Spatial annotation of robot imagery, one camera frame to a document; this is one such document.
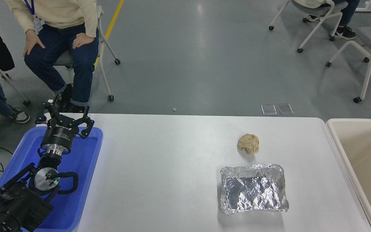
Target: black shoe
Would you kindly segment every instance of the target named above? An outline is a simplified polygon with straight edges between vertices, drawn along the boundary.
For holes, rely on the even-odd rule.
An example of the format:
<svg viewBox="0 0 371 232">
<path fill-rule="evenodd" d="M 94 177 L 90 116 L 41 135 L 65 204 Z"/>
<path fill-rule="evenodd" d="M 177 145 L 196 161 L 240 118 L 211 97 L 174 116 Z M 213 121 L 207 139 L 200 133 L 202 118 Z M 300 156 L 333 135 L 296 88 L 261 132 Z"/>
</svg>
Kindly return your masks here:
<svg viewBox="0 0 371 232">
<path fill-rule="evenodd" d="M 68 84 L 64 91 L 61 93 L 61 96 L 57 100 L 59 111 L 61 112 L 64 108 L 67 108 L 71 104 L 72 98 L 72 84 Z"/>
<path fill-rule="evenodd" d="M 356 33 L 354 33 L 352 28 L 349 28 L 348 26 L 338 27 L 336 33 L 334 33 L 334 37 L 352 40 L 356 38 Z"/>
<path fill-rule="evenodd" d="M 76 106 L 70 103 L 66 108 L 61 111 L 62 113 L 84 113 L 85 107 Z"/>
</svg>

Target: blue plastic tray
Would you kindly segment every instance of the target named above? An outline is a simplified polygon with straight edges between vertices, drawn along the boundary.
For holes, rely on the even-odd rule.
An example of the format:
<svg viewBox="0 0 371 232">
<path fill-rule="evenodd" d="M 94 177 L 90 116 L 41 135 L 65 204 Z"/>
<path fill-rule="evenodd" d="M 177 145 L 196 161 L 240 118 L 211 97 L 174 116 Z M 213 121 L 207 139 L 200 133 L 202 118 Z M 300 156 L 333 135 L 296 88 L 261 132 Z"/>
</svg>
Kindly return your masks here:
<svg viewBox="0 0 371 232">
<path fill-rule="evenodd" d="M 29 163 L 34 162 L 35 165 L 38 164 L 40 157 L 38 156 L 37 149 L 40 147 L 46 129 L 43 126 L 35 127 L 25 133 L 1 176 L 0 188 Z M 103 133 L 96 127 L 91 130 L 90 135 L 85 140 L 78 135 L 75 137 L 71 153 L 62 156 L 62 162 L 58 167 L 58 172 L 76 172 L 79 178 L 78 188 L 72 194 L 56 195 L 51 200 L 51 204 L 54 206 L 53 211 L 51 211 L 44 222 L 34 231 L 71 232 L 78 225 L 102 140 Z M 61 186 L 61 190 L 71 189 L 72 178 L 62 178 L 59 185 Z"/>
</svg>

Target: id badge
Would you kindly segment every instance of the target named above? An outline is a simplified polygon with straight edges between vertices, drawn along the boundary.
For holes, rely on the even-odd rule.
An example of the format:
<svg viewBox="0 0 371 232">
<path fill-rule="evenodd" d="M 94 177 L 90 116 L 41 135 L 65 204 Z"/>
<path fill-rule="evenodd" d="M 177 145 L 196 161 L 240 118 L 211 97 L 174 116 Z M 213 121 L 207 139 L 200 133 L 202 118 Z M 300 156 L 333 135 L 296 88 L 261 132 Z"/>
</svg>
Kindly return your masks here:
<svg viewBox="0 0 371 232">
<path fill-rule="evenodd" d="M 41 20 L 36 16 L 33 15 L 34 17 L 34 25 L 35 25 L 35 32 L 38 34 L 43 29 L 43 24 L 41 23 Z"/>
</svg>

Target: robotic arm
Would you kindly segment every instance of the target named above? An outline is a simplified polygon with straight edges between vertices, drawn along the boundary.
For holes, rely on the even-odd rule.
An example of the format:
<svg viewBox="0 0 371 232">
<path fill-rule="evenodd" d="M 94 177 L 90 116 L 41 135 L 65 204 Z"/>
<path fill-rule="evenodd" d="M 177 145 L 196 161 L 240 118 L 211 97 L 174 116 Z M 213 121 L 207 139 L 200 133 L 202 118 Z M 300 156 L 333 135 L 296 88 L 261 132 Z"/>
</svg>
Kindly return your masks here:
<svg viewBox="0 0 371 232">
<path fill-rule="evenodd" d="M 40 160 L 35 167 L 30 163 L 0 188 L 0 232 L 20 232 L 21 227 L 34 231 L 53 210 L 50 201 L 57 194 L 71 194 L 78 187 L 78 175 L 74 172 L 59 173 L 62 155 L 71 151 L 76 135 L 85 139 L 91 132 L 94 121 L 87 114 L 74 120 L 61 115 L 53 103 L 44 102 L 37 116 L 36 124 L 46 124 L 47 130 L 38 149 Z M 51 119 L 44 112 L 48 110 Z M 78 126 L 86 123 L 87 128 L 79 131 Z M 60 190 L 61 178 L 73 178 L 73 187 Z"/>
</svg>

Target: lanyard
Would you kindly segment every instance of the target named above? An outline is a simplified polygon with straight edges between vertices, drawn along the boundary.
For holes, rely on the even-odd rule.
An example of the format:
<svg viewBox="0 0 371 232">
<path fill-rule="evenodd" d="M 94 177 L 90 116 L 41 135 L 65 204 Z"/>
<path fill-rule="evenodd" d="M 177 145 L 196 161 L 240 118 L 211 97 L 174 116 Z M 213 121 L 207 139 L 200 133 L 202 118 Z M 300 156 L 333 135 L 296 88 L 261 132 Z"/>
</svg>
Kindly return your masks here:
<svg viewBox="0 0 371 232">
<path fill-rule="evenodd" d="M 24 0 L 25 4 L 28 6 L 28 9 L 31 11 L 32 15 L 35 15 L 34 0 L 31 0 L 31 6 L 28 3 L 28 0 Z"/>
</svg>

